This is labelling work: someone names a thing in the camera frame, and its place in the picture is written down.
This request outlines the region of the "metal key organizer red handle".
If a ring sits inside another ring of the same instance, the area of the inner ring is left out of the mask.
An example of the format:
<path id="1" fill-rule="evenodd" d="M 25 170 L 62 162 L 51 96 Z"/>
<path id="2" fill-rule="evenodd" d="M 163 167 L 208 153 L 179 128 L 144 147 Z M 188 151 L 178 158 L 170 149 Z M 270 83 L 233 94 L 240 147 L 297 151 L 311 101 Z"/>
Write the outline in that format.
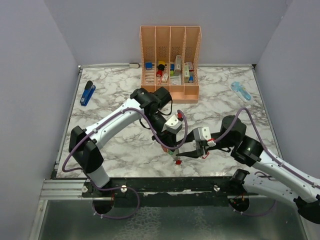
<path id="1" fill-rule="evenodd" d="M 181 160 L 180 156 L 178 156 L 178 154 L 180 153 L 179 149 L 170 150 L 170 149 L 165 148 L 163 146 L 161 148 L 168 156 L 170 156 L 172 158 L 172 161 L 175 165 L 181 165 L 182 160 Z"/>

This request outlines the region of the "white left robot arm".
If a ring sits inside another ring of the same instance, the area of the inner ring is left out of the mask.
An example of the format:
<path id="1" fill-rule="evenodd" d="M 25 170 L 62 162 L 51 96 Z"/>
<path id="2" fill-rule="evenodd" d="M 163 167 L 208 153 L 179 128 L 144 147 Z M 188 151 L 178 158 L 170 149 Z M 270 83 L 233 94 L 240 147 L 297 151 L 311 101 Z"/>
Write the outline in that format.
<path id="1" fill-rule="evenodd" d="M 69 153 L 94 183 L 93 191 L 97 196 L 106 197 L 111 190 L 108 183 L 110 177 L 104 170 L 104 158 L 100 150 L 128 125 L 145 119 L 158 143 L 171 151 L 178 148 L 176 135 L 182 129 L 183 123 L 176 115 L 165 119 L 161 113 L 161 109 L 172 101 L 170 92 L 164 87 L 155 92 L 137 88 L 107 117 L 87 128 L 76 126 L 72 129 Z"/>

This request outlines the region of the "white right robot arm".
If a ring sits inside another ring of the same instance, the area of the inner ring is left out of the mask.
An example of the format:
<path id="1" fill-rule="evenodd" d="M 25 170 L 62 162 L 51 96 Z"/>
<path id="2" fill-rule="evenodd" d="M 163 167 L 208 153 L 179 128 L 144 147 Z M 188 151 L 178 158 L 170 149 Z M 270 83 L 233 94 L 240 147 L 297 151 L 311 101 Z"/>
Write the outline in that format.
<path id="1" fill-rule="evenodd" d="M 247 126 L 234 115 L 223 118 L 219 132 L 208 127 L 197 127 L 185 142 L 195 142 L 196 149 L 183 152 L 189 158 L 206 157 L 210 151 L 223 150 L 239 163 L 270 175 L 274 180 L 259 179 L 256 175 L 238 169 L 229 181 L 230 191 L 259 194 L 293 206 L 306 220 L 320 222 L 320 180 L 293 167 L 276 156 L 258 140 L 246 135 Z"/>

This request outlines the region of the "red tag with key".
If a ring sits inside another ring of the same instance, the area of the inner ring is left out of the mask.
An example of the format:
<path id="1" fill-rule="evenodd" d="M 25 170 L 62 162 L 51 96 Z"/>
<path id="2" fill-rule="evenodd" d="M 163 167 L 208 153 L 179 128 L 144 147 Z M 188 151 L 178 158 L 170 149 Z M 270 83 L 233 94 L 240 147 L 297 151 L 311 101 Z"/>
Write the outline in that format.
<path id="1" fill-rule="evenodd" d="M 206 159 L 209 155 L 210 155 L 210 152 L 207 152 L 207 154 L 206 154 L 206 155 L 203 155 L 201 158 L 202 158 L 202 159 Z"/>

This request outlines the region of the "blue packaged correction tape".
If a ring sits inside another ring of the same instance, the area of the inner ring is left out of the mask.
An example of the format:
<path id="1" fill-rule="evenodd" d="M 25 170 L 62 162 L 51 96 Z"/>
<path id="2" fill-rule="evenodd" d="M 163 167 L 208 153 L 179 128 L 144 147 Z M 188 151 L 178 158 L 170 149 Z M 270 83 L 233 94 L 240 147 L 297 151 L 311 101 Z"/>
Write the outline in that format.
<path id="1" fill-rule="evenodd" d="M 246 88 L 238 81 L 230 84 L 231 90 L 245 103 L 253 101 L 252 95 L 246 90 Z"/>

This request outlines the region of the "green white box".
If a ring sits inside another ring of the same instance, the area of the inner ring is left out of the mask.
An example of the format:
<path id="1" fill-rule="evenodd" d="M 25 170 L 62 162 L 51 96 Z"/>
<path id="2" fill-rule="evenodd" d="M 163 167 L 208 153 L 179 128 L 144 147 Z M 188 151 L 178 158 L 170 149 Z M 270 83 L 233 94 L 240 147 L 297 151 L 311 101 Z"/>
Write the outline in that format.
<path id="1" fill-rule="evenodd" d="M 194 66 L 191 61 L 187 61 L 184 63 L 183 77 L 186 84 L 194 83 Z"/>

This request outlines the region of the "peach plastic desk organizer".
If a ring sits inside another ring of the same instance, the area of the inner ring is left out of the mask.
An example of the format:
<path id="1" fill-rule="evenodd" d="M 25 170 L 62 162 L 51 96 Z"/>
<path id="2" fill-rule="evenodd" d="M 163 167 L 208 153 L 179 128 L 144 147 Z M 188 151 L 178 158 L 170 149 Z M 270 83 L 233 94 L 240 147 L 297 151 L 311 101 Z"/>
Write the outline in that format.
<path id="1" fill-rule="evenodd" d="M 142 61 L 141 87 L 155 92 L 161 87 L 170 92 L 177 104 L 199 100 L 198 63 L 202 41 L 200 26 L 140 27 Z M 194 82 L 184 82 L 184 65 L 192 62 Z"/>

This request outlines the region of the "blue stapler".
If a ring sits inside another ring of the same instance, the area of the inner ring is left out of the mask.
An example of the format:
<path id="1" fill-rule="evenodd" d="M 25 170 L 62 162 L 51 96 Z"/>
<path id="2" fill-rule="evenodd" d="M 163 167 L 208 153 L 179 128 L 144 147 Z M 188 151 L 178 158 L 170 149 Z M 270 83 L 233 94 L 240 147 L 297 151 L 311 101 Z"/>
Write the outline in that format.
<path id="1" fill-rule="evenodd" d="M 85 87 L 84 87 L 84 91 L 82 93 L 82 96 L 80 98 L 80 105 L 86 107 L 87 104 L 89 103 L 93 93 L 96 90 L 96 86 L 94 85 L 94 83 L 89 80 Z"/>

